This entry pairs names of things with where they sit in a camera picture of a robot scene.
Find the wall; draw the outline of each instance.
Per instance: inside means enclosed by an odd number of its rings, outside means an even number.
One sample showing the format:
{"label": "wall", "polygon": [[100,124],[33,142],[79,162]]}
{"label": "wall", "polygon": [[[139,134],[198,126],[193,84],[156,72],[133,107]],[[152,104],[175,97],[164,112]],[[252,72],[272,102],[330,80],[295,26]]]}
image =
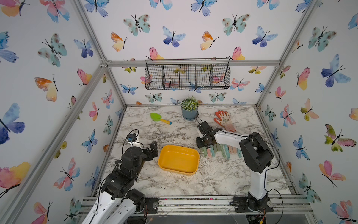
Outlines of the wall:
{"label": "wall", "polygon": [[[45,6],[41,4],[42,1],[31,1],[30,5],[23,5],[20,16],[19,13],[13,14],[16,8],[19,9],[19,5],[8,5],[13,7],[6,8],[4,5],[7,4],[6,2],[16,3],[16,1],[2,1],[1,3],[0,95],[2,100],[0,117],[7,126],[12,126],[8,124],[12,120],[24,124],[17,123],[20,128],[17,134],[14,129],[10,129],[11,132],[8,132],[3,125],[0,125],[1,192],[26,179],[26,175],[38,162],[42,150],[54,138],[66,114],[71,111],[66,108],[71,103],[71,97],[80,98],[86,86],[79,86],[82,81],[77,74],[78,69],[92,74],[99,64],[96,52],[92,57],[87,55],[86,58],[83,58],[81,49],[74,43],[74,39],[87,42],[89,37],[82,28],[70,1],[62,6],[58,5],[58,9],[63,12],[63,16],[57,18],[58,22],[56,17],[52,16],[52,19],[47,13],[51,3],[49,6]],[[38,56],[38,51],[46,47],[42,42],[46,43],[46,39],[50,43],[54,33],[59,34],[59,43],[63,43],[66,49],[66,51],[61,49],[62,55],[59,55],[61,57],[58,58],[59,62],[55,61],[56,65],[52,65],[52,62],[49,63],[46,58]],[[56,86],[53,85],[52,74],[54,74]],[[35,82],[35,77],[49,80],[46,92],[43,91],[46,88],[46,83],[41,83],[39,80],[40,87],[42,84],[45,85],[41,90]],[[19,116],[14,115],[10,121],[3,119],[5,113],[14,103],[18,105]],[[0,198],[1,211],[5,211],[7,203],[12,201],[20,188],[21,186],[10,189]],[[42,203],[45,206],[48,202],[42,201]]]}
{"label": "wall", "polygon": [[[294,183],[299,192],[316,195],[316,197],[318,195],[320,198],[320,200],[317,200],[318,198],[313,200],[310,196],[308,197],[311,200],[315,215],[325,224],[344,222],[339,218],[356,219],[356,216],[352,215],[352,210],[355,210],[358,205],[355,188],[358,184],[356,173],[358,165],[355,162],[355,158],[358,156],[358,146],[356,146],[356,141],[358,141],[356,111],[358,107],[356,97],[358,82],[356,75],[358,45],[356,40],[358,29],[357,22],[351,21],[352,17],[353,20],[356,20],[357,9],[358,2],[354,0],[328,0],[324,1],[323,5],[314,11],[312,18],[299,37],[300,44],[303,46],[291,53],[287,61],[284,62],[291,66],[290,70],[285,73],[286,76],[283,78],[280,78],[280,74],[277,75],[270,88],[271,93],[267,95],[261,107],[262,115],[265,117],[271,133],[274,133],[277,129],[278,141],[281,144],[280,153],[285,162],[291,163],[291,174],[294,176]],[[327,47],[322,51],[318,50],[319,46],[318,48],[308,48],[312,29],[318,27],[322,31],[322,26],[328,27],[325,32],[332,32]],[[328,36],[324,34],[320,42]],[[336,54],[339,55],[339,61],[338,57],[333,61]],[[299,79],[301,85],[297,87],[295,73],[298,72],[301,76],[301,73],[307,67],[310,68],[307,88],[304,88],[304,75]],[[330,67],[334,68],[333,72],[339,68],[344,68],[344,70],[331,76],[331,79],[333,77],[336,79],[336,81],[332,79],[332,83],[327,82],[329,78],[326,75],[333,73],[326,70]],[[281,97],[282,101],[275,95],[279,86],[282,91],[287,91]],[[310,106],[313,107],[313,110],[309,112],[311,114],[309,120],[304,119],[307,99],[310,99]],[[269,121],[268,116],[265,116],[267,105],[276,114],[272,121]],[[283,125],[284,120],[280,118],[281,111],[284,111],[286,105],[289,105],[289,112],[293,112],[290,116],[295,120],[295,124],[289,124],[288,127]],[[340,141],[336,140],[336,143],[340,145],[332,147],[330,143],[325,144],[327,139],[330,140],[330,137],[326,137],[328,135],[326,124],[333,127],[336,135],[340,134],[341,130],[342,135],[346,135],[340,138]],[[297,142],[296,146],[299,147],[295,147],[294,141],[298,141],[300,135],[302,135],[303,144],[300,145]],[[342,151],[336,150],[335,146],[342,148]],[[304,147],[303,151],[308,155],[309,160],[301,155],[301,150],[300,152],[296,150]],[[331,166],[329,161],[332,163],[332,173],[329,172]],[[333,183],[323,175],[321,170],[325,172],[325,167],[328,170],[327,176]],[[303,182],[303,173],[308,181],[305,185],[300,185],[300,181]],[[312,189],[316,194],[312,190],[305,192],[306,187],[310,184],[314,185]]]}

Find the hanging wire basket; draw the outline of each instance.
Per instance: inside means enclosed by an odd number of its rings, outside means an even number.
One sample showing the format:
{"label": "hanging wire basket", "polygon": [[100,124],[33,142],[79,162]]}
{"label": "hanging wire basket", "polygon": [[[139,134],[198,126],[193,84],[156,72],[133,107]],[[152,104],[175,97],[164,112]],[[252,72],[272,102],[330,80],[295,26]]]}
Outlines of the hanging wire basket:
{"label": "hanging wire basket", "polygon": [[230,59],[146,60],[147,90],[220,90],[230,87]]}

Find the butterfly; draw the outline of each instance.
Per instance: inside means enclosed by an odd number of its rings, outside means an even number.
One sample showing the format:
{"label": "butterfly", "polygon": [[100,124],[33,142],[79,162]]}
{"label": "butterfly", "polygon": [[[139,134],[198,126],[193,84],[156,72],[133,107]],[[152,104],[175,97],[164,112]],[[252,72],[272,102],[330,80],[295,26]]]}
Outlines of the butterfly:
{"label": "butterfly", "polygon": [[249,73],[255,73],[256,75],[261,73],[261,70],[264,70],[266,68],[266,66],[253,66],[251,67],[252,69],[249,70]]}
{"label": "butterfly", "polygon": [[232,53],[232,57],[228,56],[231,60],[245,60],[245,57],[242,55],[241,47],[237,47],[234,49],[234,53]]}
{"label": "butterfly", "polygon": [[279,136],[277,135],[277,128],[275,128],[274,133],[273,133],[273,134],[271,133],[271,135],[272,135],[272,138],[274,139],[274,141],[275,141],[277,147],[280,147],[280,148],[281,148],[281,144],[280,144],[280,142],[278,141]]}
{"label": "butterfly", "polygon": [[14,63],[19,57],[16,56],[16,54],[12,51],[4,50],[5,48],[9,47],[6,45],[8,43],[8,38],[8,32],[0,33],[0,57]]}
{"label": "butterfly", "polygon": [[44,42],[42,42],[42,43],[46,44],[49,48],[43,47],[40,50],[38,50],[38,52],[37,52],[38,56],[40,56],[42,58],[47,58],[47,60],[50,64],[60,67],[61,63],[58,58],[61,58],[61,56],[67,55],[67,50],[65,48],[65,45],[60,43],[60,36],[57,33],[55,33],[52,35],[50,44],[47,42],[46,39],[45,39],[45,41],[46,41],[46,43],[44,43]]}
{"label": "butterfly", "polygon": [[58,17],[61,15],[65,20],[69,19],[69,12],[62,6],[65,4],[65,0],[40,0],[42,5],[48,5],[47,15],[50,16],[52,21],[58,23]]}
{"label": "butterfly", "polygon": [[131,73],[131,71],[135,72],[137,69],[137,67],[122,67],[124,68],[125,71],[127,71],[128,73]]}
{"label": "butterfly", "polygon": [[176,31],[174,32],[174,30],[173,30],[173,32],[171,32],[170,30],[168,30],[167,27],[163,27],[163,31],[164,31],[164,35],[166,36],[166,38],[163,40],[163,42],[167,45],[172,43],[173,47],[179,47],[178,41],[183,40],[186,36],[185,33],[175,35]]}
{"label": "butterfly", "polygon": [[126,37],[123,41],[123,39],[120,38],[115,32],[111,32],[111,39],[113,40],[113,42],[115,42],[112,48],[115,49],[116,51],[121,51],[121,49],[124,49],[124,45],[128,37]]}
{"label": "butterfly", "polygon": [[149,48],[149,54],[150,54],[150,57],[146,56],[146,58],[149,60],[163,60],[164,59],[162,56],[160,56],[160,54],[158,54],[158,51],[154,47]]}
{"label": "butterfly", "polygon": [[242,100],[237,100],[235,98],[232,98],[233,104],[246,104],[247,102],[242,102]]}
{"label": "butterfly", "polygon": [[93,145],[97,145],[97,138],[95,138],[95,131],[93,130],[91,137],[88,137],[89,140],[83,142],[81,146],[87,147],[87,152],[92,151]]}
{"label": "butterfly", "polygon": [[85,4],[84,6],[86,7],[88,12],[93,12],[93,10],[95,9],[95,13],[97,13],[97,10],[99,12],[99,14],[102,17],[106,17],[108,16],[108,13],[106,10],[104,10],[103,8],[106,7],[106,5],[109,3],[110,0],[86,0],[88,3]]}
{"label": "butterfly", "polygon": [[102,101],[103,101],[104,104],[106,104],[107,109],[109,109],[110,104],[113,104],[113,102],[114,102],[114,98],[112,97],[112,89],[110,89],[108,94],[106,92],[105,92],[105,94],[106,94],[106,96],[102,97]]}
{"label": "butterfly", "polygon": [[329,63],[330,68],[323,68],[322,69],[322,77],[328,77],[326,80],[326,86],[332,87],[334,84],[334,80],[336,80],[337,83],[347,83],[350,81],[350,78],[348,76],[345,76],[344,74],[340,73],[340,70],[343,70],[345,68],[338,68],[339,66],[339,55],[336,54],[333,58],[333,60]]}
{"label": "butterfly", "polygon": [[256,33],[257,38],[253,39],[252,43],[255,44],[255,45],[260,43],[260,47],[265,47],[267,45],[267,41],[273,40],[278,36],[277,33],[268,35],[269,32],[270,31],[266,31],[266,33],[265,33],[263,28],[261,26],[259,26],[257,28],[257,33]]}
{"label": "butterfly", "polygon": [[348,23],[348,29],[353,29],[358,26],[358,13],[352,17],[352,20]]}
{"label": "butterfly", "polygon": [[93,107],[94,110],[89,112],[89,116],[92,117],[93,121],[95,121],[95,120],[97,120],[98,112],[100,111],[100,107],[98,107],[98,109],[97,109],[97,106],[96,106],[95,102],[92,102],[92,107]]}
{"label": "butterfly", "polygon": [[180,104],[181,101],[180,100],[174,100],[173,98],[170,98],[170,101],[174,104]]}
{"label": "butterfly", "polygon": [[334,129],[332,128],[331,125],[326,124],[326,128],[327,128],[327,135],[325,135],[326,141],[325,144],[326,145],[331,145],[331,150],[332,151],[341,151],[343,152],[343,149],[341,146],[356,146],[357,142],[354,141],[353,139],[350,138],[341,138],[341,136],[344,136],[345,134],[342,134],[342,129],[340,130],[340,133],[338,136],[336,136]]}
{"label": "butterfly", "polygon": [[243,79],[240,79],[240,81],[238,82],[237,79],[233,78],[232,79],[232,85],[230,86],[231,90],[234,90],[237,88],[238,91],[242,91],[244,90],[244,86],[247,86],[250,82],[249,81],[245,81],[245,82],[241,82]]}
{"label": "butterfly", "polygon": [[336,203],[333,203],[329,206],[334,214],[340,216],[339,219],[341,219],[342,221],[340,221],[339,224],[352,224],[352,222],[358,221],[358,219],[352,219],[353,208],[352,202],[350,200],[341,201],[340,205],[341,207]]}
{"label": "butterfly", "polygon": [[353,120],[358,120],[358,108],[352,108],[349,117]]}
{"label": "butterfly", "polygon": [[267,105],[265,116],[268,116],[269,121],[272,121],[276,117],[276,114],[272,111],[272,108],[270,108],[269,105]]}
{"label": "butterfly", "polygon": [[154,103],[154,101],[161,101],[163,98],[161,97],[161,93],[157,93],[154,94],[152,93],[151,95],[145,95],[145,97],[147,97],[147,99],[149,100],[149,102]]}
{"label": "butterfly", "polygon": [[322,175],[327,177],[329,179],[329,181],[332,183],[332,186],[334,188],[334,186],[337,187],[336,184],[333,183],[332,180],[345,180],[345,176],[340,174],[340,173],[334,173],[332,174],[332,162],[326,160],[324,161],[324,163],[320,163],[319,164],[319,169],[321,170],[322,172]]}
{"label": "butterfly", "polygon": [[307,78],[308,78],[308,75],[310,74],[310,71],[311,71],[310,68],[305,68],[300,76],[298,76],[298,72],[296,73],[296,75],[297,75],[296,87],[300,86],[300,88],[302,90],[307,89]]}
{"label": "butterfly", "polygon": [[226,93],[215,93],[215,94],[209,94],[210,100],[215,103],[216,100],[224,101]]}
{"label": "butterfly", "polygon": [[52,74],[52,80],[53,81],[45,78],[35,77],[35,83],[37,87],[43,90],[44,92],[48,91],[46,94],[46,99],[55,102],[57,100],[57,93],[58,93],[58,89],[55,81],[55,74]]}
{"label": "butterfly", "polygon": [[108,119],[107,119],[107,122],[106,122],[105,125],[106,125],[106,127],[105,127],[103,133],[111,134],[112,133],[111,128],[113,126],[113,120],[111,119],[110,115],[108,115]]}
{"label": "butterfly", "polygon": [[85,43],[84,40],[81,42],[79,40],[73,39],[73,42],[77,45],[78,49],[82,50],[81,56],[83,58],[87,58],[87,54],[90,57],[93,56],[93,51],[90,49],[92,48],[90,40]]}
{"label": "butterfly", "polygon": [[281,70],[281,75],[280,78],[283,78],[285,76],[285,72],[287,72],[288,70],[290,70],[291,66],[289,65],[284,65],[284,68]]}
{"label": "butterfly", "polygon": [[34,211],[37,214],[42,214],[40,217],[38,217],[35,221],[33,221],[31,224],[46,224],[47,221],[50,221],[48,219],[48,212],[50,210],[50,206],[52,205],[53,201],[49,201],[47,209],[45,209],[40,202],[36,202],[34,204]]}
{"label": "butterfly", "polygon": [[9,192],[9,190],[20,186],[22,180],[25,179],[27,172],[29,172],[30,167],[30,163],[23,162],[20,165],[11,168],[0,168],[0,187],[6,188],[5,191],[0,193],[0,198]]}
{"label": "butterfly", "polygon": [[202,86],[195,87],[195,84],[192,82],[189,82],[189,84],[190,84],[189,91],[195,90],[197,93],[201,93],[201,89],[203,88]]}
{"label": "butterfly", "polygon": [[58,150],[57,150],[57,152],[56,152],[56,154],[55,154],[55,156],[53,157],[54,159],[56,159],[56,158],[58,158],[58,157],[60,157],[60,155],[61,155],[61,149],[65,149],[65,148],[67,148],[67,142],[66,141],[64,141],[62,144],[61,144],[61,146],[58,148]]}
{"label": "butterfly", "polygon": [[79,86],[84,86],[84,85],[88,85],[89,81],[92,79],[92,75],[91,74],[87,74],[85,73],[82,69],[78,69],[77,70],[77,74],[79,76],[79,78],[82,80],[83,83],[81,83]]}
{"label": "butterfly", "polygon": [[15,134],[18,134],[24,131],[24,122],[14,122],[20,117],[19,114],[20,107],[17,103],[13,103],[5,113],[3,119],[0,119],[0,145],[10,140],[8,132],[12,131]]}
{"label": "butterfly", "polygon": [[308,42],[308,48],[311,48],[313,46],[317,46],[317,50],[318,52],[323,51],[327,46],[328,46],[328,40],[333,39],[337,32],[336,31],[328,31],[325,32],[324,31],[327,29],[322,28],[322,33],[319,35],[319,33],[321,32],[321,30],[318,27],[313,28],[312,30],[312,37],[310,38],[309,42]]}
{"label": "butterfly", "polygon": [[70,191],[73,188],[72,181],[73,178],[79,176],[79,167],[76,169],[74,168],[76,165],[76,162],[74,161],[74,158],[71,159],[68,165],[67,172],[63,169],[63,171],[60,171],[62,173],[65,173],[63,177],[58,179],[53,186],[56,186],[58,189],[61,189],[63,185],[65,185],[65,191]]}
{"label": "butterfly", "polygon": [[277,90],[275,91],[276,98],[279,98],[281,101],[281,97],[283,97],[286,94],[286,90],[281,92],[281,86],[277,87]]}
{"label": "butterfly", "polygon": [[216,41],[216,39],[218,39],[219,37],[216,37],[213,40],[213,37],[210,35],[210,33],[208,31],[205,31],[203,34],[203,41],[205,43],[200,44],[200,48],[202,49],[202,51],[208,49],[211,47],[211,45],[213,45],[213,43]]}
{"label": "butterfly", "polygon": [[234,18],[234,21],[232,21],[229,18],[225,18],[221,21],[222,24],[225,26],[224,33],[226,34],[226,36],[229,36],[232,30],[234,30],[235,32],[235,29],[237,30],[237,32],[242,33],[242,31],[244,31],[246,27],[245,21],[250,18],[250,14],[242,15],[237,20],[236,20],[237,14],[235,17],[234,15],[232,15],[232,17]]}
{"label": "butterfly", "polygon": [[259,88],[256,89],[255,92],[262,92],[265,89],[265,87],[261,83],[258,84],[258,87]]}
{"label": "butterfly", "polygon": [[171,0],[149,0],[149,1],[150,1],[150,6],[152,6],[153,8],[156,8],[158,3],[160,5],[161,1],[163,1],[163,6],[166,11],[168,11],[173,6],[173,2]]}
{"label": "butterfly", "polygon": [[98,179],[99,173],[100,173],[100,168],[99,168],[99,166],[97,166],[95,174],[93,175],[93,173],[92,173],[91,179],[84,184],[86,187],[91,187],[92,191],[95,188],[95,183],[96,183],[96,180]]}
{"label": "butterfly", "polygon": [[81,208],[81,202],[79,200],[76,201],[75,197],[71,199],[71,203],[69,205],[69,215],[66,214],[67,218],[70,218],[66,224],[76,224],[79,209]]}
{"label": "butterfly", "polygon": [[24,0],[21,3],[20,3],[19,0],[4,0],[4,1],[1,1],[0,4],[4,5],[3,7],[1,7],[1,10],[8,17],[17,16],[18,14],[20,14],[20,16],[21,16],[22,7],[24,5],[30,5],[30,4],[26,4],[25,1],[26,0]]}
{"label": "butterfly", "polygon": [[294,175],[291,174],[291,171],[292,171],[292,163],[291,162],[286,162],[286,166],[288,168],[288,170],[290,171],[290,175],[295,177]]}
{"label": "butterfly", "polygon": [[305,157],[306,159],[310,160],[307,153],[305,152],[305,148],[303,147],[303,137],[300,135],[300,138],[298,139],[298,142],[296,140],[293,141],[293,146],[296,147],[296,156],[297,158],[301,158],[301,156]]}
{"label": "butterfly", "polygon": [[289,105],[287,104],[287,106],[285,106],[284,108],[284,111],[281,111],[280,113],[280,118],[284,119],[284,126],[286,128],[288,128],[289,124],[296,124],[295,120],[290,116],[291,114],[293,114],[293,112],[291,111],[291,113],[289,113],[289,109]]}
{"label": "butterfly", "polygon": [[199,9],[199,12],[203,10],[203,15],[210,15],[210,10],[208,7],[213,5],[217,0],[195,0],[196,2],[191,4],[192,11],[196,12]]}
{"label": "butterfly", "polygon": [[294,53],[298,48],[302,47],[303,44],[300,45],[300,40],[296,40],[294,46],[297,47],[297,48],[292,53]]}
{"label": "butterfly", "polygon": [[138,30],[142,30],[144,33],[149,33],[150,25],[147,23],[149,20],[149,15],[144,14],[140,16],[137,20],[136,15],[134,14],[134,17],[131,15],[131,17],[135,20],[135,22],[132,19],[124,19],[123,22],[128,26],[128,30],[133,34],[133,36],[138,35]]}
{"label": "butterfly", "polygon": [[309,121],[310,117],[313,119],[318,119],[319,116],[317,114],[315,114],[312,110],[313,107],[311,107],[311,102],[310,99],[307,99],[306,103],[305,103],[305,107],[301,107],[301,113],[305,114],[304,118],[305,120]]}
{"label": "butterfly", "polygon": [[268,2],[269,2],[268,7],[270,8],[270,10],[273,10],[280,4],[279,0],[257,0],[257,7],[261,8],[265,3],[267,5]]}
{"label": "butterfly", "polygon": [[322,203],[318,194],[311,188],[314,186],[314,185],[311,185],[311,183],[312,182],[310,182],[310,184],[308,185],[308,179],[307,179],[306,175],[304,173],[302,173],[302,177],[299,180],[298,186],[300,186],[300,188],[302,188],[302,189],[305,189],[307,199],[309,202],[314,203],[317,200],[317,202]]}

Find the pink butterfly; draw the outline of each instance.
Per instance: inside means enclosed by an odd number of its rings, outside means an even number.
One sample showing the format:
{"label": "pink butterfly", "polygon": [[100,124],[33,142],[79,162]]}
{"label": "pink butterfly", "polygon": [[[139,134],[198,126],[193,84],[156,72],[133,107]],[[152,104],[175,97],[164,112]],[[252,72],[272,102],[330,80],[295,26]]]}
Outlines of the pink butterfly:
{"label": "pink butterfly", "polygon": [[61,189],[63,187],[63,185],[65,185],[65,191],[70,191],[73,188],[72,185],[72,181],[73,178],[78,177],[79,176],[79,168],[77,167],[76,169],[74,168],[76,165],[76,162],[74,161],[74,158],[71,159],[71,161],[69,162],[68,165],[68,170],[67,172],[63,169],[63,172],[65,173],[65,175],[63,177],[61,177],[60,179],[58,179],[53,186],[58,187],[58,189]]}
{"label": "pink butterfly", "polygon": [[38,217],[35,221],[33,221],[31,224],[46,224],[47,221],[50,221],[48,219],[48,211],[50,210],[50,206],[53,202],[48,203],[47,209],[45,209],[40,202],[36,202],[34,204],[34,210],[37,214],[42,214],[40,217]]}
{"label": "pink butterfly", "polygon": [[295,120],[290,116],[291,114],[293,114],[293,112],[291,111],[291,113],[289,113],[289,105],[287,104],[287,106],[285,106],[284,111],[281,111],[280,117],[284,119],[284,126],[286,128],[288,128],[289,124],[296,124]]}
{"label": "pink butterfly", "polygon": [[48,5],[47,14],[51,17],[52,21],[58,23],[59,15],[68,21],[69,12],[62,7],[65,4],[65,0],[40,0],[40,3]]}
{"label": "pink butterfly", "polygon": [[102,97],[102,101],[104,104],[106,104],[107,109],[110,108],[110,104],[112,104],[114,102],[114,99],[112,97],[112,89],[110,89],[110,91],[107,93],[105,93],[106,96]]}
{"label": "pink butterfly", "polygon": [[332,180],[345,180],[345,176],[340,173],[332,174],[332,163],[328,160],[324,161],[323,164],[320,163],[319,169],[323,173],[322,175],[326,176],[329,179],[329,181],[332,183],[333,188],[334,188],[334,186],[337,187],[337,185],[334,184]]}
{"label": "pink butterfly", "polygon": [[234,89],[238,89],[238,91],[242,91],[244,90],[244,86],[247,86],[250,82],[249,81],[245,81],[245,82],[241,82],[242,79],[240,79],[240,81],[238,82],[237,79],[233,78],[232,79],[232,85],[230,86],[230,89],[231,90],[234,90]]}
{"label": "pink butterfly", "polygon": [[275,91],[276,98],[279,98],[281,101],[281,97],[283,97],[286,94],[286,90],[281,92],[281,86],[277,87],[277,91]]}

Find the marble countertop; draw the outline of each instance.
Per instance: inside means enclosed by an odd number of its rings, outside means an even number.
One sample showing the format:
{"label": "marble countertop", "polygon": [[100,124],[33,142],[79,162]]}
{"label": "marble countertop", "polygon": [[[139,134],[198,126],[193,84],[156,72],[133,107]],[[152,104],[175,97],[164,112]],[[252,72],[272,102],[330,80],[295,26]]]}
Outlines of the marble countertop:
{"label": "marble countertop", "polygon": [[[200,106],[199,117],[207,121],[213,129],[220,127],[214,121],[214,113],[218,110],[229,112],[237,133],[258,132],[267,140],[252,106]],[[153,121],[150,113],[161,114],[162,118],[171,121],[172,125]],[[168,144],[199,151],[195,141],[198,137],[197,124],[196,120],[187,121],[183,118],[180,106],[128,107],[103,178],[112,172],[115,161],[121,158],[124,138],[133,129],[139,130],[139,141],[144,147],[149,147],[149,144],[156,140],[160,155],[161,149]],[[124,150],[128,147],[130,145],[125,144]],[[246,195],[250,189],[250,169],[237,154],[230,154],[230,159],[226,160],[221,153],[212,158],[205,158],[203,153],[200,153],[198,171],[192,176],[164,171],[158,166],[158,159],[159,156],[144,163],[138,181],[134,184],[134,188],[147,196]],[[274,158],[271,167],[276,165]],[[267,176],[267,189],[275,188],[281,194],[290,194],[280,168],[270,170]]]}

